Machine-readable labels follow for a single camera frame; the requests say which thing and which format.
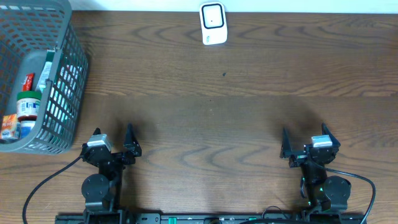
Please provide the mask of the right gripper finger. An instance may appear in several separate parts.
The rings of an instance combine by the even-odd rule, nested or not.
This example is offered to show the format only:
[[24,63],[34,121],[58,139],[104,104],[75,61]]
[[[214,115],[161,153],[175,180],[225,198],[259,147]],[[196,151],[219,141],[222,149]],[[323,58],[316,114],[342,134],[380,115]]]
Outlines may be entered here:
[[340,142],[334,137],[325,123],[322,123],[322,134],[329,136],[333,146],[340,146]]
[[280,158],[289,158],[292,155],[292,146],[290,144],[289,134],[286,128],[282,132],[282,145],[280,149]]

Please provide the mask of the white blue label container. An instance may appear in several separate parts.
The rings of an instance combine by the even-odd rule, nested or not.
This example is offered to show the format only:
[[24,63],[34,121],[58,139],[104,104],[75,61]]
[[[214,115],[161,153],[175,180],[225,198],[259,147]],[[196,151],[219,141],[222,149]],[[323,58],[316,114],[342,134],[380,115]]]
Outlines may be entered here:
[[35,121],[21,121],[21,133],[20,133],[20,138],[23,139],[27,137],[30,132],[33,130],[35,126]]

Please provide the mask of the green lid glass jar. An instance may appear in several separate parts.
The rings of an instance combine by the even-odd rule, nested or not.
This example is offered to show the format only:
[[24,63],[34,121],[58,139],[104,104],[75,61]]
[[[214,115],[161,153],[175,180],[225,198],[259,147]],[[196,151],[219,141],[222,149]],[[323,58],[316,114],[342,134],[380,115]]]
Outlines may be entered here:
[[19,122],[37,120],[41,97],[39,91],[22,91],[17,94],[16,114]]

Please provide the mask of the green white pouch packet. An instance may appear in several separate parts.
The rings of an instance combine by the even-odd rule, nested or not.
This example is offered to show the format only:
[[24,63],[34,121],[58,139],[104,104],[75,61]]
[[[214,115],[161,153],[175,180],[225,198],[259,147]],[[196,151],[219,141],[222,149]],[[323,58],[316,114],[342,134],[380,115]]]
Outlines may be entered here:
[[39,92],[43,93],[44,89],[46,88],[46,81],[49,79],[54,55],[55,55],[54,50],[47,51],[45,63],[44,63],[43,69],[41,71],[39,80],[36,84],[35,91],[39,91]]

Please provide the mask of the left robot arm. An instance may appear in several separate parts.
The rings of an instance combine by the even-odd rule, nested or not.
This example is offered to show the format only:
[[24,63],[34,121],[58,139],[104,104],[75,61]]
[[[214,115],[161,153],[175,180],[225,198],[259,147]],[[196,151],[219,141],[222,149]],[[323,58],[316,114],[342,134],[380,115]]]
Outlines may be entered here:
[[81,186],[85,223],[136,222],[136,216],[120,206],[123,171],[142,156],[131,123],[127,125],[123,146],[125,151],[112,152],[111,142],[100,128],[96,128],[88,142],[82,145],[82,160],[98,168],[98,173],[87,177]]

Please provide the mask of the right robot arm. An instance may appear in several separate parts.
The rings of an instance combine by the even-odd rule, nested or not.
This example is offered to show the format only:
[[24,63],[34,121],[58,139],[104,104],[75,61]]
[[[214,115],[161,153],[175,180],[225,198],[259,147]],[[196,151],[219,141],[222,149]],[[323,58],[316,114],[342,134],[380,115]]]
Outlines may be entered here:
[[327,175],[325,167],[335,159],[341,144],[326,124],[322,124],[322,134],[311,140],[296,150],[288,130],[283,129],[280,157],[289,160],[289,167],[301,168],[300,193],[308,199],[308,208],[300,212],[301,218],[307,222],[341,223],[341,212],[348,208],[351,183],[340,176]]

